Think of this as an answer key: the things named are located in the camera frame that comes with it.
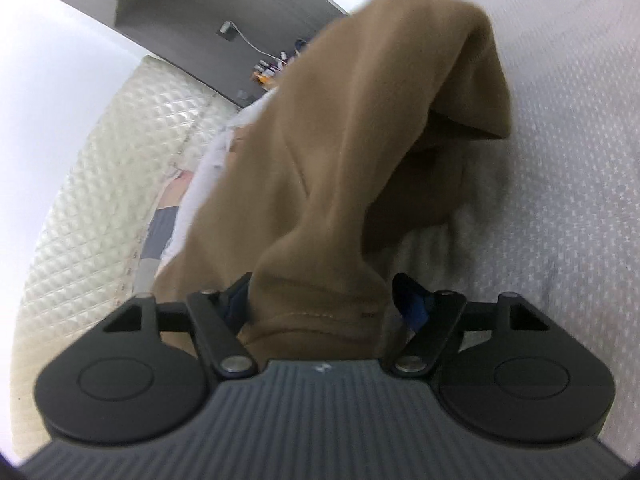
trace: gray ribbed surface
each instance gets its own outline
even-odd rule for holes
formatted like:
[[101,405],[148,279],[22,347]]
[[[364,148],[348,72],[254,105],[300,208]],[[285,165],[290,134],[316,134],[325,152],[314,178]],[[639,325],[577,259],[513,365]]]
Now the gray ribbed surface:
[[618,480],[628,469],[595,440],[515,449],[457,425],[428,386],[375,361],[274,362],[222,384],[175,433],[122,449],[53,442],[33,480]]

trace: metal screw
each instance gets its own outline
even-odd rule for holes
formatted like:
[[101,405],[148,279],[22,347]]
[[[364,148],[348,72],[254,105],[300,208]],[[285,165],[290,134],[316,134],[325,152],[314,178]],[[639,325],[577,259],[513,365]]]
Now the metal screw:
[[220,363],[222,369],[225,372],[229,372],[230,374],[241,374],[242,372],[247,371],[253,365],[254,362],[243,355],[232,355],[230,357],[225,357]]
[[405,374],[415,374],[426,367],[427,365],[417,355],[404,355],[396,361],[396,369]]

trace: brown cloth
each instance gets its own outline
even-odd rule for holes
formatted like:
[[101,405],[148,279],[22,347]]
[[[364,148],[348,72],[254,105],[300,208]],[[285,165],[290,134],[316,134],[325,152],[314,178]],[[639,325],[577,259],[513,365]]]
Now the brown cloth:
[[481,9],[374,0],[287,68],[154,292],[181,300],[253,271],[240,339],[258,361],[374,357],[390,289],[365,255],[444,222],[460,140],[509,130]]

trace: white quilted fabric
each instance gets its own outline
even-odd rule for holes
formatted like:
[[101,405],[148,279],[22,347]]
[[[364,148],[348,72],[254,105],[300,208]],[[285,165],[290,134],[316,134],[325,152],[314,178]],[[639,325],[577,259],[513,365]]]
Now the white quilted fabric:
[[612,370],[602,440],[640,459],[640,0],[471,0],[494,23],[513,137],[473,147],[473,200],[398,267],[495,301],[516,290]]
[[40,369],[130,295],[140,243],[169,174],[194,170],[237,108],[147,57],[89,134],[47,216],[18,311],[11,370],[15,452],[46,442]]

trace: gray cabinet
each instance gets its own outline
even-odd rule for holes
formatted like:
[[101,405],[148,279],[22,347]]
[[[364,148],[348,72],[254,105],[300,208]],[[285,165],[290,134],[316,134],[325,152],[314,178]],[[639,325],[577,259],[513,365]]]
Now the gray cabinet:
[[63,0],[181,67],[239,105],[262,94],[251,81],[265,59],[237,36],[216,31],[234,22],[261,50],[276,56],[310,38],[342,10],[329,0]]

